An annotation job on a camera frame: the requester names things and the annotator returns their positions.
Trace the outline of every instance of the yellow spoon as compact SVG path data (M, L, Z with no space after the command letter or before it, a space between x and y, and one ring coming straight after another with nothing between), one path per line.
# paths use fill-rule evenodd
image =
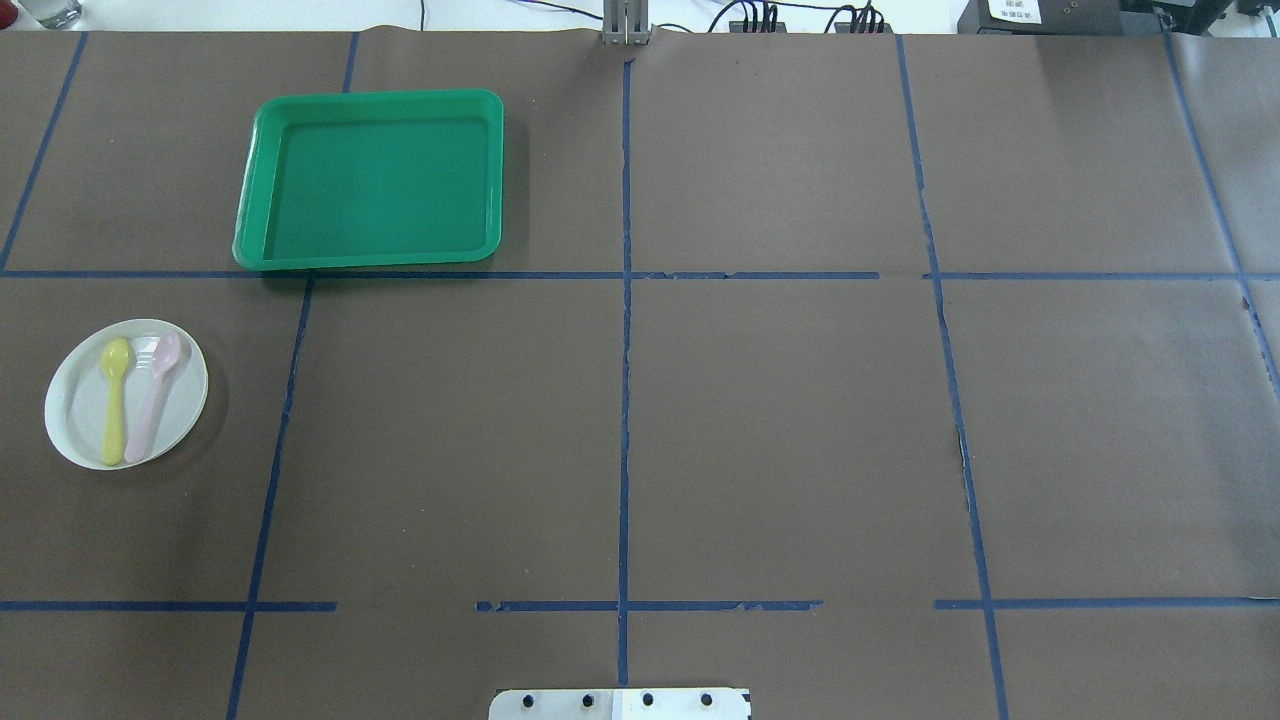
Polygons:
M118 337L106 343L97 366L106 377L106 430L102 432L102 464L119 465L124 460L124 374L133 366L129 341Z

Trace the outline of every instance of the spoon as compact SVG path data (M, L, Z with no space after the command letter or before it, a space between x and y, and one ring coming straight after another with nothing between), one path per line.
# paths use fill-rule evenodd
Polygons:
M102 432L102 464L119 465L124 459L124 374L133 366L129 341L118 337L106 343L97 366L106 378L106 429Z
M142 401L142 416L138 427L129 436L129 446L124 448L125 462L138 462L151 451L151 439L156 434L156 410L160 406L160 393L164 389L165 374L182 360L183 342L178 333L169 331L160 336L156 352L151 357L151 386L147 398Z

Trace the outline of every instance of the white plate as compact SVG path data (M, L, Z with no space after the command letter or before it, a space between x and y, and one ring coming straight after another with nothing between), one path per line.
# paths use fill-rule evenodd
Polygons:
M186 354L165 378L165 393L156 421L151 454L138 462L102 464L102 430L106 427L106 378L97 363L102 348L123 337L133 348L133 369L124 375L124 432L142 414L142 400L151 384L151 359L160 336L173 331L186 341ZM91 470L119 470L141 465L169 452L195 427L209 397L209 368L200 346L187 331L164 320L124 320L102 328L76 346L54 373L45 396L45 430L58 452Z

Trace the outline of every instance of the label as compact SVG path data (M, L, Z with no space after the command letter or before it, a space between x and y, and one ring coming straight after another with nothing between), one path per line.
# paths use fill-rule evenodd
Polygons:
M1007 23L1039 24L1039 0L987 0L991 17Z

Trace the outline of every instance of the blue tape line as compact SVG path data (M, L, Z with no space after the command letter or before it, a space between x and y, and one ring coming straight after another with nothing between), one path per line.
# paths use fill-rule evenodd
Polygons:
M351 77L356 74L356 49L360 46L360 33L351 33L351 47L347 49L347 73L342 77L342 91L351 92Z
M252 611L246 612L241 623L241 642L236 650L236 674L232 675L232 692L227 701L227 720L236 720L239 712L239 693L244 685L244 665L248 662L248 639L253 635L253 616Z
M809 612L820 600L634 600L632 612Z
M820 600L628 600L627 612L808 612ZM617 612L612 600L507 600L477 602L476 612Z
M694 272L641 272L635 273L637 281L878 281L879 273L717 273L714 270Z
M244 612L247 602L168 600L3 600L0 612ZM337 612L337 602L259 602L257 612Z
M257 550L253 553L253 573L248 584L248 607L241 626L239 650L236 653L236 673L232 675L230 700L227 703L227 719L233 720L239 707L241 684L244 682L244 665L248 661L248 646L253 637L253 614L259 589L262 585L262 566L266 562L266 542L271 534L271 514L275 510L275 492L280 483L280 461L284 455L284 437L289 430L289 416L293 411L293 389L298 379L298 359L302 355L302 340L307 333L307 318L311 315L311 295L315 278L307 278L302 291L302 309L298 311L298 329L293 338L293 357L289 361L289 379L284 387L284 404L280 409L280 427L275 436L275 454L271 459L271 475L266 483L266 500L262 502L262 524L257 532Z
M1210 201L1213 204L1213 215L1217 218L1217 225L1222 231L1222 238L1226 241L1226 252L1231 258L1231 269L1235 270L1236 281L1240 284L1240 295L1248 305L1245 311L1249 314L1249 323L1253 325L1253 337L1257 338L1258 348L1262 352L1262 363L1267 369L1267 379L1271 380L1271 392L1276 396L1276 400L1280 400L1280 373L1276 372L1271 343L1267 342L1267 333L1262 329L1262 320L1258 318L1253 292L1249 291L1249 283L1244 279L1244 265L1240 263L1240 254L1235 247L1235 237L1231 234L1231 227L1226 222L1226 211L1222 209L1217 183L1213 182L1213 173L1208 169L1208 160L1204 156L1204 147L1201 145L1199 132L1196 129L1196 122L1192 119L1192 109L1187 102L1187 90L1183 87L1183 73L1178 68L1174 40L1169 32L1165 32L1165 56L1169 59L1169 70L1174 76L1174 92L1178 96L1178 109L1183 114L1183 122L1187 124L1187 135L1190 137L1192 147L1196 150L1196 161L1199 163L1201 174L1204 177L1204 187L1208 190Z
M67 95L72 90L72 81L76 79L76 69L79 68L81 55L84 54L84 44L88 42L88 33L82 32L76 42L76 53L72 63L67 68L67 77L63 78L63 88L58 92L58 101L54 102L54 111L49 115L49 124L45 126L45 136L40 138L40 149L36 150L36 159L31 163L31 172L27 173L27 184L22 188L18 199L18 210L13 214L13 223L9 224L9 234L4 238L4 249L0 250L0 270L9 264L9 254L13 252L13 243L18 238L18 227L22 225L22 217L27 213L27 201L36 188L36 177L40 176L40 167L45 164L45 152L49 150L49 141L54 137L54 128L58 127L58 118L63 114L63 105L67 104Z
M1235 273L925 273L943 281L1158 281L1158 282L1213 282L1235 281Z
M56 279L270 279L308 278L335 281L620 281L616 270L0 270L9 278ZM675 272L632 273L632 281L876 281L874 272L850 273L721 273Z
M257 602L255 612L337 612L337 602Z
M8 600L0 612L243 612L243 602Z
M617 612L612 600L516 600L477 602L476 612Z
M339 270L317 272L321 279L436 279L436 281L620 281L622 273L536 270Z
M622 419L618 457L618 687L627 669L631 600L631 63L622 64Z
M306 273L251 273L247 270L0 270L5 278L35 279L259 279L305 278Z
M1280 610L1275 597L1029 597L993 600L996 610L1126 610L1142 607L1262 607ZM934 610L982 610L980 600L936 600Z
M293 389L298 382L298 360L302 356L302 340L307 333L307 319L311 315L311 295L315 278L307 279L302 291L302 309L298 311L298 329L293 337L293 357L289 360L289 379L284 386L284 402L280 407L280 427L275 434L275 454L271 457L271 475L266 483L266 501L262 503L262 524L257 533L257 551L253 553L253 574L248 584L248 601L257 602L262 585L262 565L266 561L266 542L271 534L271 514L275 510L275 492L280 483L280 465L284 456L284 437L289 432L289 419L293 413Z
M947 329L946 299L942 295L941 268L938 266L937 246L933 242L933 220L924 202L924 161L920 155L920 138L915 124L915 106L911 101L911 79L906 68L906 46L902 36L893 36L897 42L897 65L902 76L902 102L906 110L906 129L911 138L911 159L915 165L915 184L920 199L920 220L924 236L928 238L929 272L933 275L933 301L938 315L938 332L942 337L942 354L947 368L947 387L951 393L951 414L960 441L960 466L964 471L965 500L969 505L969 534L973 538L973 556L978 568L978 589L982 593L983 620L987 625L987 653L991 660L991 676L996 685L996 708L1001 720L1009 720L1009 701L1005 693L1005 671L1000 659L1000 637L996 632L996 611L991 603L991 580L987 574L987 551L982 541L982 521L978 518L978 495L973 484L973 468L969 462L969 434L965 430L964 410L960 405L960 383L956 379L955 354L951 350L951 333Z

